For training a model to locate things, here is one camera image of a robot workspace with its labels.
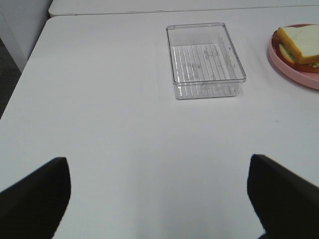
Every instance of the gray floor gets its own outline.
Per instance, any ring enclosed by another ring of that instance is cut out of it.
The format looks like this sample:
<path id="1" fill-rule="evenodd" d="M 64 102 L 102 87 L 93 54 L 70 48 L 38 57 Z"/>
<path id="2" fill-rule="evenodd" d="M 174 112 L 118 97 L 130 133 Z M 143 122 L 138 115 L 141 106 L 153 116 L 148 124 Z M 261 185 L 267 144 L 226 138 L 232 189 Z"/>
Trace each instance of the gray floor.
<path id="1" fill-rule="evenodd" d="M 0 39 L 0 118 L 20 78 L 21 72 Z"/>

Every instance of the sandwich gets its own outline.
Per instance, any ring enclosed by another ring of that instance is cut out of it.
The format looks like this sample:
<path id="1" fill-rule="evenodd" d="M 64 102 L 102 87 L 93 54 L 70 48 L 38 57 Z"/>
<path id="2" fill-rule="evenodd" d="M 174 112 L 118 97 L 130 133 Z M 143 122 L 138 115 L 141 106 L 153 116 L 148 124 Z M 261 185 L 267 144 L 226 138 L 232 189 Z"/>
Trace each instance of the sandwich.
<path id="1" fill-rule="evenodd" d="M 273 44 L 277 55 L 293 69 L 319 73 L 319 25 L 279 27 Z"/>

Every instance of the clear plastic container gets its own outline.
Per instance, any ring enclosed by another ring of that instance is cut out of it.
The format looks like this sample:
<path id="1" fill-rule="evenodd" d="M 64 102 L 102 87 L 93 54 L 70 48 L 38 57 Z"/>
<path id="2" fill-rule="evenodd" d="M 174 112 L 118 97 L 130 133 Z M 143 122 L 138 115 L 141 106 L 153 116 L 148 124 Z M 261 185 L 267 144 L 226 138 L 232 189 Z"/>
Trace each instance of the clear plastic container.
<path id="1" fill-rule="evenodd" d="M 224 23 L 166 28 L 177 99 L 236 96 L 246 81 Z"/>

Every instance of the white wall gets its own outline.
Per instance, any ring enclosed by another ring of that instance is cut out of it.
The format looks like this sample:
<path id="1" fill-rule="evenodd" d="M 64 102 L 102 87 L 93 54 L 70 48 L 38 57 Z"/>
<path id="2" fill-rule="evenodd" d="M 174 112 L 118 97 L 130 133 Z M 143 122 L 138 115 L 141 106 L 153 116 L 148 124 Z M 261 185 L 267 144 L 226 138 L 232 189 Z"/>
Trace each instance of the white wall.
<path id="1" fill-rule="evenodd" d="M 52 0 L 0 0 L 0 37 L 20 71 L 48 19 Z"/>

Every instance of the table surface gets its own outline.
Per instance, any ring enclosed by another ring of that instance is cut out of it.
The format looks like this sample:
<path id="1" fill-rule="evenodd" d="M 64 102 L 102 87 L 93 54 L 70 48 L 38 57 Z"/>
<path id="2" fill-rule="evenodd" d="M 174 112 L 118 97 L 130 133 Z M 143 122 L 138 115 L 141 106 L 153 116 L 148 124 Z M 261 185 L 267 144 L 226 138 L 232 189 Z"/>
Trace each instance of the table surface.
<path id="1" fill-rule="evenodd" d="M 251 7 L 319 5 L 318 0 L 53 0 L 49 13 L 58 15 L 112 14 Z"/>
<path id="2" fill-rule="evenodd" d="M 66 156 L 72 194 L 57 239 L 257 238 L 246 192 L 253 153 L 319 185 L 319 92 L 267 57 L 278 26 L 318 23 L 318 11 L 50 19 L 0 120 L 0 191 Z M 236 97 L 176 100 L 165 28 L 219 21 L 246 83 Z"/>

